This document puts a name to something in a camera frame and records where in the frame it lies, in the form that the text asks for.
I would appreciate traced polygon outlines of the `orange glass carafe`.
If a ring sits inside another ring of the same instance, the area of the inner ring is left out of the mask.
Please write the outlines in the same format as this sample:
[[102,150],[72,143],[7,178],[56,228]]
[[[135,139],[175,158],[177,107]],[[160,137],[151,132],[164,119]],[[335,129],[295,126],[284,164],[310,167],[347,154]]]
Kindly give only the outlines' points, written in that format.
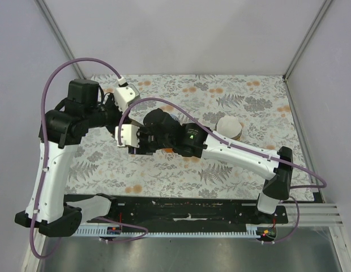
[[162,151],[166,154],[173,154],[174,153],[172,148],[163,148]]

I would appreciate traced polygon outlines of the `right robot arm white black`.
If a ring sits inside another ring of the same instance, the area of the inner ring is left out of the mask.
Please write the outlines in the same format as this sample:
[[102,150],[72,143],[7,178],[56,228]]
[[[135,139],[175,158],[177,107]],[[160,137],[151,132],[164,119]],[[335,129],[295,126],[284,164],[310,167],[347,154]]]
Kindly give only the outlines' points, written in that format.
[[170,148],[184,158],[219,160],[256,173],[265,180],[253,210],[260,223],[272,219],[279,202],[289,198],[293,153],[288,147],[278,151],[256,148],[194,122],[181,124],[161,109],[148,113],[142,126],[122,125],[117,135],[134,155]]

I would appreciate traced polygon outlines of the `blue plastic dripper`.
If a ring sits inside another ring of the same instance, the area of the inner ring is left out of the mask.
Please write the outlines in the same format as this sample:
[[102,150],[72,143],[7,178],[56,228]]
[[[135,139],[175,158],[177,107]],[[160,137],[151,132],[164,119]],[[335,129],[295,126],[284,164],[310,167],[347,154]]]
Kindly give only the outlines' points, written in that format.
[[173,114],[170,114],[170,116],[172,117],[172,119],[174,119],[175,121],[179,122],[179,118]]

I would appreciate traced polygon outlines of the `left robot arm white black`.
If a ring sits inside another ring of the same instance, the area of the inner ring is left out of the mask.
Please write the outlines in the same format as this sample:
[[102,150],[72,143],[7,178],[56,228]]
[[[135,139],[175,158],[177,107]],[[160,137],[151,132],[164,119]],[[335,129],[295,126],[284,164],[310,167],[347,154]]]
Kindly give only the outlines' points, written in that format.
[[69,83],[67,97],[45,114],[35,188],[27,208],[15,215],[15,223],[37,228],[47,237],[69,237],[82,223],[96,217],[109,223],[117,220],[116,198],[99,193],[65,202],[65,187],[82,138],[92,128],[114,132],[122,113],[138,98],[138,91],[127,83],[108,97],[95,81],[75,79]]

